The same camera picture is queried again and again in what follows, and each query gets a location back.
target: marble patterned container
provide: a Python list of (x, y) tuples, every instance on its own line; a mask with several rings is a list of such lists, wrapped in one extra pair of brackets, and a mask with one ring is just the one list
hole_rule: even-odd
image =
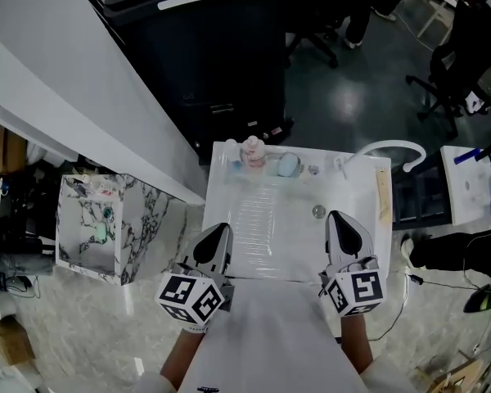
[[(65, 175), (61, 180), (56, 264), (116, 285), (133, 282), (146, 256), (157, 252), (169, 203), (181, 201), (128, 174), (101, 176), (115, 184), (114, 195), (84, 195), (76, 191), (78, 177)], [(106, 209), (109, 219), (104, 217)], [(99, 223), (106, 225), (105, 238), (98, 237)], [(162, 256), (151, 261), (156, 274), (171, 260)]]

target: white cube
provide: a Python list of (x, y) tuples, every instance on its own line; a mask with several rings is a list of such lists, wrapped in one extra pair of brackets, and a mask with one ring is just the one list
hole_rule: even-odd
[(380, 269), (337, 273), (326, 292), (341, 317), (367, 313), (385, 300), (385, 276)]
[(155, 301), (172, 318), (204, 326), (224, 297), (211, 278), (165, 273)]

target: human arm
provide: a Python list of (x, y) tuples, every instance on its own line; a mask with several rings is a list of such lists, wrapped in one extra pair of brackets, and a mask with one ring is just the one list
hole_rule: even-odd
[(342, 318), (340, 325), (342, 328), (342, 350), (357, 373), (361, 374), (373, 362), (363, 314)]
[(167, 378), (176, 390), (180, 388), (203, 338), (204, 333), (191, 333), (182, 330), (165, 360), (160, 375)]

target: white faucet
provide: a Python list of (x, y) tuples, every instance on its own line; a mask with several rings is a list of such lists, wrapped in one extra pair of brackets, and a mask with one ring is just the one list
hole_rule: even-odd
[(344, 172), (344, 177), (346, 179), (348, 178), (349, 167), (353, 167), (354, 164), (357, 162), (357, 159), (362, 157), (368, 151), (376, 150), (377, 148), (385, 148), (385, 147), (411, 148), (411, 149), (418, 151), (420, 153), (420, 156), (416, 160), (411, 161), (411, 162), (403, 165), (403, 171), (406, 173), (411, 172), (411, 169), (413, 167), (415, 167), (416, 165), (419, 165), (422, 161), (424, 161), (426, 159), (426, 150), (424, 150), (424, 147), (419, 146), (418, 144), (416, 144), (414, 142), (403, 141), (403, 140), (385, 140), (385, 141), (372, 142), (371, 144), (367, 144), (361, 150), (358, 150), (348, 160), (346, 160), (343, 165), (340, 166), (342, 171)]

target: brown box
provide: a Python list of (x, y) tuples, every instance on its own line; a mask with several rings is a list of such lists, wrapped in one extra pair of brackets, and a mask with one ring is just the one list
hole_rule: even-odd
[(34, 359), (27, 332), (12, 316), (0, 320), (0, 354), (8, 365)]
[(0, 125), (0, 174), (25, 167), (26, 141)]

